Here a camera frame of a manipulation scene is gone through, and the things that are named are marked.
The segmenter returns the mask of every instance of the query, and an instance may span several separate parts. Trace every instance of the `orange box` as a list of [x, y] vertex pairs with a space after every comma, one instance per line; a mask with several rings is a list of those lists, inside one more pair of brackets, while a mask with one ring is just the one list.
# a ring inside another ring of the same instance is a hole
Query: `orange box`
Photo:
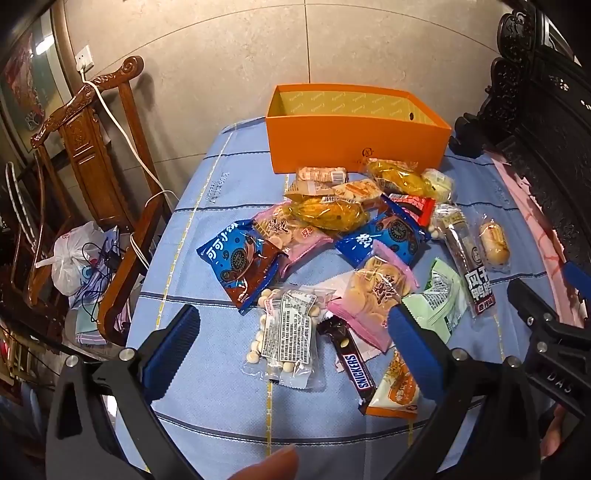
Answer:
[[338, 83], [278, 85], [266, 123], [275, 173], [361, 171], [364, 157], [438, 168], [452, 131], [412, 93]]

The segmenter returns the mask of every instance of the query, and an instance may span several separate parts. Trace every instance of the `tile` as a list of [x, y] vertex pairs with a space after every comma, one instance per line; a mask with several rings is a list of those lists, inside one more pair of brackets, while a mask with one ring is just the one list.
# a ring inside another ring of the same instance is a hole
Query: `tile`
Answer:
[[[307, 83], [304, 7], [215, 18], [134, 54], [145, 63], [131, 85], [154, 161], [205, 153], [226, 125], [264, 115], [276, 84]], [[116, 155], [127, 155], [111, 136]]]
[[486, 99], [497, 56], [462, 35], [399, 14], [308, 5], [312, 82], [407, 90], [450, 125]]
[[355, 5], [408, 15], [459, 32], [494, 50], [499, 21], [511, 12], [498, 0], [307, 0], [306, 4]]
[[74, 201], [74, 205], [76, 205], [76, 207], [78, 208], [78, 211], [82, 215], [82, 218], [84, 220], [86, 220], [87, 222], [90, 222], [92, 220], [92, 214], [90, 213], [90, 210], [88, 209], [88, 205], [86, 204], [86, 202], [84, 200], [84, 196], [82, 195], [82, 190], [80, 190], [80, 187], [78, 186], [78, 184], [74, 185], [73, 187], [68, 188], [68, 193], [70, 194], [70, 197]]
[[[89, 45], [95, 63], [89, 73], [96, 74], [140, 46], [188, 25], [254, 8], [303, 3], [303, 0], [69, 0], [65, 10], [74, 54]], [[219, 30], [216, 37], [224, 31]]]

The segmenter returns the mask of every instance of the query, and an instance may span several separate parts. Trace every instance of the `power outlet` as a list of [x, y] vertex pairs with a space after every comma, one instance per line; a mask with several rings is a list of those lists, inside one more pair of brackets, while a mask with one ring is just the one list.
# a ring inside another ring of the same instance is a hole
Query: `power outlet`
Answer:
[[92, 61], [92, 55], [90, 54], [90, 47], [87, 45], [82, 50], [80, 50], [76, 54], [76, 70], [81, 71], [84, 69], [84, 72], [88, 72], [93, 66], [95, 66], [94, 62]]

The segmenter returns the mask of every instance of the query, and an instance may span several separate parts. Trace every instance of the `dried duck neck package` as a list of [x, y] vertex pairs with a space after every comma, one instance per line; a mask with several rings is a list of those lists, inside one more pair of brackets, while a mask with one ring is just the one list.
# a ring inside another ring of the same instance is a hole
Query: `dried duck neck package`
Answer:
[[478, 245], [470, 234], [470, 228], [462, 211], [445, 205], [437, 213], [437, 226], [443, 234], [448, 250], [468, 290], [472, 316], [476, 317], [495, 304], [488, 272], [480, 257]]

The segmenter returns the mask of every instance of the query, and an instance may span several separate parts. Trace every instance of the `blue gripper pad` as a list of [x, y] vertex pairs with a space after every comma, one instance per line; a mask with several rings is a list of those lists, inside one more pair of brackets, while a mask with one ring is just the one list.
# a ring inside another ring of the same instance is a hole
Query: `blue gripper pad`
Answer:
[[388, 333], [423, 392], [423, 396], [439, 403], [445, 396], [445, 369], [437, 354], [446, 351], [449, 353], [443, 341], [436, 333], [419, 327], [403, 304], [390, 309]]

